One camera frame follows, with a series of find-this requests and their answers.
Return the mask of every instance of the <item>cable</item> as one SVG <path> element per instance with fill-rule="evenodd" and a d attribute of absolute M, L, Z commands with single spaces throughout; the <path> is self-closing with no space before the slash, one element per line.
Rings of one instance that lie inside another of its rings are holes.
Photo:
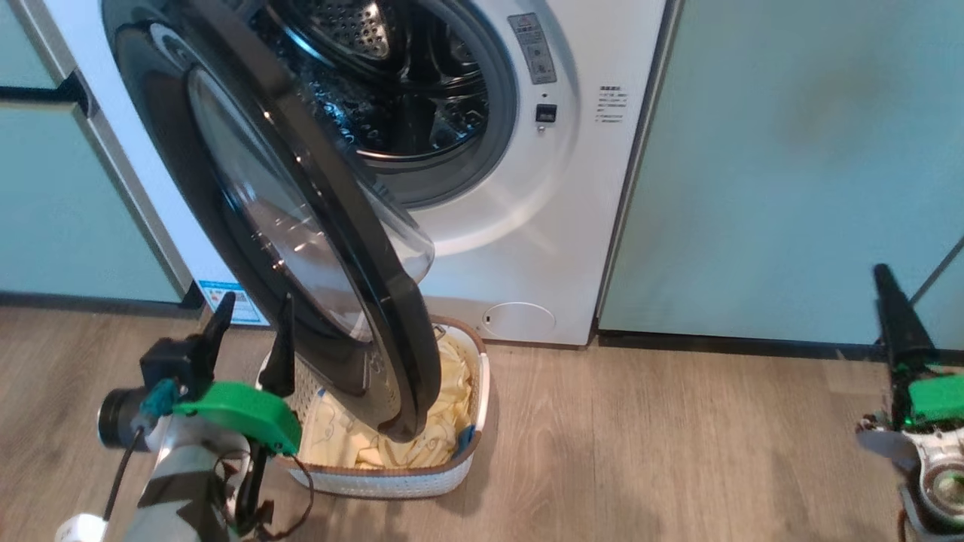
<path fill-rule="evenodd" d="M 248 451 L 248 450 L 246 450 L 246 449 L 240 449 L 240 448 L 239 448 L 239 449 L 233 449 L 233 450 L 231 450 L 231 451 L 226 451 L 225 453 L 222 453 L 222 454 L 221 454 L 220 456 L 218 456 L 218 458 L 214 461 L 214 467 L 212 467 L 212 472 L 214 473 L 214 478 L 211 479 L 211 482 L 212 482 L 212 483 L 216 483 L 216 484 L 217 484 L 217 485 L 212 486 L 212 488 L 211 488 L 211 489 L 212 489 L 211 495 L 212 495 L 212 498 L 213 498 L 213 499 L 216 499 L 216 500 L 217 500 L 217 501 L 215 502 L 215 504 L 217 504 L 218 508 L 221 510 L 221 515 L 225 518 L 225 523 L 226 523 L 227 525 L 231 526 L 232 528 L 234 528 L 234 530 L 235 530 L 236 532 L 239 532 L 239 533 L 242 533 L 242 534 L 247 534 L 248 532 L 251 532 L 251 530 L 254 528 L 254 526 L 240 525 L 240 524 L 238 523 L 238 521 L 237 521 L 237 518 L 234 517 L 234 515 L 232 515 L 232 514 L 230 513 L 230 510 L 228 510 L 228 492 L 225 491 L 225 489 L 226 489 L 226 485 L 227 485 L 227 483 L 228 483 L 228 480 L 231 478 L 231 474 L 228 472 L 228 463 L 226 462 L 226 460 L 228 460 L 228 459 L 230 459 L 230 460 L 240 460 L 240 459 L 243 459 L 245 456 L 248 456 L 249 458 L 251 458 L 251 457 L 252 457 L 252 456 L 251 456 L 251 452 Z M 224 468 L 224 470 L 225 470 L 225 479 L 224 479 L 224 480 L 221 480 L 221 479 L 218 477 L 218 465 L 221 465 L 221 466 Z M 238 503 L 236 502 L 234 506 L 235 506 L 235 511 L 236 511 L 237 506 L 238 506 Z M 255 514 L 255 516 L 254 516 L 253 518 L 249 518 L 248 521 L 249 521 L 249 522 L 251 522 L 251 521 L 256 522 L 256 521 L 257 521 L 257 516 L 256 516 L 256 514 Z"/>
<path fill-rule="evenodd" d="M 214 462 L 215 471 L 217 470 L 219 464 L 225 465 L 225 460 L 228 458 L 229 455 L 232 455 L 232 454 L 247 455 L 251 457 L 251 453 L 243 449 L 229 451 L 227 453 L 222 454 L 220 457 L 218 457 L 217 460 L 215 460 Z M 298 467 L 302 470 L 302 473 L 305 474 L 305 478 L 308 479 L 308 507 L 305 508 L 305 513 L 302 514 L 302 517 L 299 518 L 299 520 L 295 522 L 294 525 L 292 525 L 290 528 L 287 528 L 286 530 L 283 530 L 281 532 L 272 533 L 268 531 L 267 528 L 265 528 L 264 522 L 260 521 L 260 518 L 264 517 L 263 513 L 270 509 L 265 507 L 265 505 L 269 504 L 268 502 L 263 504 L 258 509 L 258 512 L 252 518 L 254 521 L 257 521 L 257 523 L 254 525 L 254 532 L 257 535 L 257 540 L 261 542 L 277 542 L 278 540 L 283 540 L 288 536 L 291 536 L 292 534 L 294 534 L 296 530 L 301 528 L 305 524 L 305 522 L 308 521 L 308 517 L 311 515 L 311 510 L 314 507 L 314 478 L 311 477 L 311 474 L 308 472 L 308 468 L 305 467 L 305 464 L 302 463 L 301 460 L 299 460 L 297 457 L 293 455 L 286 455 L 285 457 L 294 461 L 298 465 Z M 219 504 L 219 507 L 221 508 L 221 513 L 224 516 L 226 523 L 228 525 L 233 526 L 235 529 L 240 529 L 244 527 L 244 526 L 239 526 L 237 524 L 237 520 L 231 517 L 231 514 L 228 512 L 228 504 L 225 501 L 219 502 L 218 504 Z"/>
<path fill-rule="evenodd" d="M 123 473 L 127 470 L 127 462 L 130 461 L 130 456 L 134 453 L 134 448 L 137 447 L 137 441 L 144 434 L 144 428 L 138 427 L 137 431 L 134 432 L 134 438 L 131 439 L 130 445 L 123 453 L 123 457 L 120 459 L 120 465 L 118 465 L 118 473 L 114 475 L 114 486 L 111 488 L 111 495 L 107 498 L 107 506 L 104 508 L 104 523 L 111 521 L 111 514 L 114 513 L 114 504 L 118 499 L 118 491 L 121 490 L 121 480 L 123 480 Z"/>
<path fill-rule="evenodd" d="M 264 528 L 263 524 L 258 525 L 255 528 L 257 531 L 257 539 L 261 540 L 262 542 L 276 542 L 294 534 L 296 530 L 301 528 L 305 522 L 308 521 L 308 517 L 311 515 L 311 509 L 314 507 L 314 478 L 311 477 L 311 473 L 308 472 L 308 468 L 305 467 L 305 464 L 302 463 L 300 459 L 294 455 L 286 455 L 285 457 L 288 457 L 294 461 L 298 465 L 298 468 L 302 470 L 302 473 L 305 474 L 305 478 L 308 479 L 308 507 L 305 508 L 305 513 L 302 514 L 302 517 L 295 522 L 294 525 L 281 532 L 272 534 L 271 532 L 268 532 L 268 529 Z"/>

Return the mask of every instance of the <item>label sticker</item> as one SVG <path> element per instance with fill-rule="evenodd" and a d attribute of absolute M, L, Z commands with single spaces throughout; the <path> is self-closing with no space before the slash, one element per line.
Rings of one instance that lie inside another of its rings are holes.
<path fill-rule="evenodd" d="M 218 308 L 218 304 L 224 299 L 225 294 L 232 291 L 236 296 L 234 299 L 234 314 L 231 316 L 232 324 L 267 324 L 261 313 L 251 302 L 251 298 L 245 293 L 244 288 L 236 283 L 215 283 L 211 281 L 198 281 L 204 299 L 211 307 L 211 310 Z"/>
<path fill-rule="evenodd" d="M 542 25 L 539 24 L 539 17 L 536 14 L 511 15 L 509 26 L 512 27 L 522 47 L 532 84 L 555 83 L 555 64 L 552 63 L 552 54 L 549 52 L 549 44 L 546 43 Z"/>
<path fill-rule="evenodd" d="M 623 92 L 623 87 L 600 87 L 599 101 L 596 103 L 596 122 L 622 122 L 627 107 L 629 94 Z"/>

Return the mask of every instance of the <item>light blue cabinet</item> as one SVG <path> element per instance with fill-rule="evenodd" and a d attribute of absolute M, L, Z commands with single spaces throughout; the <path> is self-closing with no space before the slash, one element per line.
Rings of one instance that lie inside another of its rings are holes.
<path fill-rule="evenodd" d="M 0 290 L 177 303 L 76 106 L 0 103 Z"/>
<path fill-rule="evenodd" d="M 957 0 L 686 0 L 601 329 L 872 342 L 872 266 L 912 294 L 964 231 L 962 28 Z"/>
<path fill-rule="evenodd" d="M 964 350 L 964 257 L 958 255 L 917 304 L 934 345 Z"/>
<path fill-rule="evenodd" d="M 60 83 L 20 24 L 11 0 L 0 0 L 0 87 L 55 89 Z"/>

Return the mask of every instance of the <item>woven basket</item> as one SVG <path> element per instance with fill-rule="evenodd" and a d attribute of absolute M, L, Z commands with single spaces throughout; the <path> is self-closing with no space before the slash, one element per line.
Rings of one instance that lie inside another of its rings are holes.
<path fill-rule="evenodd" d="M 433 316 L 432 321 L 455 339 L 459 353 L 468 361 L 471 371 L 469 415 L 475 424 L 475 433 L 469 446 L 448 463 L 428 469 L 363 471 L 305 464 L 316 491 L 364 499 L 425 499 L 453 491 L 469 475 L 472 457 L 485 429 L 489 406 L 489 356 L 482 339 L 467 324 L 440 316 Z M 308 418 L 308 407 L 319 389 L 318 381 L 304 364 L 296 364 L 295 393 L 286 401 L 299 420 Z M 279 457 L 276 461 L 288 469 L 296 480 L 308 486 L 305 474 L 294 461 L 285 457 Z"/>

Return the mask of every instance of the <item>washing machine door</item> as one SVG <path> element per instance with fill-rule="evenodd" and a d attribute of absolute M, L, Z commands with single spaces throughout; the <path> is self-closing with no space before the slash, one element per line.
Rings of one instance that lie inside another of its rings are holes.
<path fill-rule="evenodd" d="M 421 431 L 440 384 L 417 224 L 211 0 L 104 0 L 123 82 L 195 217 L 265 314 L 294 300 L 301 360 L 359 419 Z"/>

